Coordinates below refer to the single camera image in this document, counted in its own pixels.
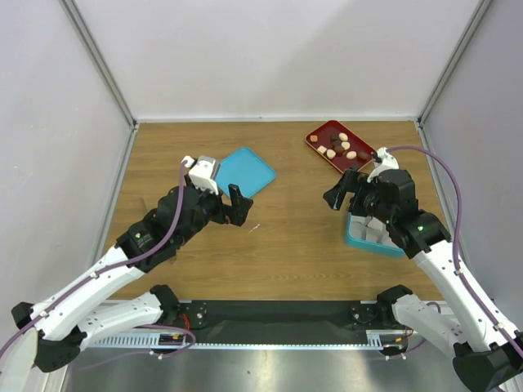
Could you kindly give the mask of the blue box lid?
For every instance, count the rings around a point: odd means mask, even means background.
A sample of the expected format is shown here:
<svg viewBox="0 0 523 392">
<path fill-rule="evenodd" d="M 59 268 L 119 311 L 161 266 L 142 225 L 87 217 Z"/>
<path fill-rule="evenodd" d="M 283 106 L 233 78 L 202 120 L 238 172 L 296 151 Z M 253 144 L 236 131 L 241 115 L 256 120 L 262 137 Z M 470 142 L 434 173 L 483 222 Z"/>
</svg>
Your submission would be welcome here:
<svg viewBox="0 0 523 392">
<path fill-rule="evenodd" d="M 237 185 L 241 194 L 251 198 L 276 178 L 275 170 L 250 148 L 242 147 L 220 162 L 216 183 L 230 195 L 228 186 Z"/>
</svg>

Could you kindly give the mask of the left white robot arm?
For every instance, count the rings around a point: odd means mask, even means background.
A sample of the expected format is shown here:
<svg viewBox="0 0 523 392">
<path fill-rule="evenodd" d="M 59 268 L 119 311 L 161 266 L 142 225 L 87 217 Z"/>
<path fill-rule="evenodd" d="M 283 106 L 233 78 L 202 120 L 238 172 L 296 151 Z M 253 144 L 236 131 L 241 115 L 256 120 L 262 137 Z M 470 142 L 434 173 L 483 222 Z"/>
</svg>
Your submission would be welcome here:
<svg viewBox="0 0 523 392">
<path fill-rule="evenodd" d="M 180 317 L 180 301 L 167 285 L 156 285 L 129 302 L 99 311 L 120 288 L 172 259 L 209 222 L 241 226 L 253 206 L 237 185 L 222 194 L 193 185 L 176 186 L 156 208 L 131 225 L 89 270 L 37 304 L 21 302 L 11 310 L 16 326 L 38 334 L 33 365 L 54 372 L 71 363 L 87 346 L 127 329 L 156 324 L 171 327 Z"/>
</svg>

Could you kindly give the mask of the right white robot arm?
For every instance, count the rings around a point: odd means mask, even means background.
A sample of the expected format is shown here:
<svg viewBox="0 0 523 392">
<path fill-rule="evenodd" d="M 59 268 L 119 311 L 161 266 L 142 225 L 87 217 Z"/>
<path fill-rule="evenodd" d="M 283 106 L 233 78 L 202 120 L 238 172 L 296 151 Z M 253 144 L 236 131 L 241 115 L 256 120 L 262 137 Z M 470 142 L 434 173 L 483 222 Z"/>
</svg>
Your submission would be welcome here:
<svg viewBox="0 0 523 392">
<path fill-rule="evenodd" d="M 426 305 L 404 285 L 378 294 L 377 321 L 384 327 L 411 327 L 451 359 L 470 391 L 491 391 L 522 372 L 522 333 L 489 300 L 461 262 L 439 218 L 418 205 L 406 170 L 376 176 L 347 170 L 323 195 L 338 210 L 351 194 L 349 212 L 384 224 L 392 242 L 437 286 L 455 319 Z"/>
</svg>

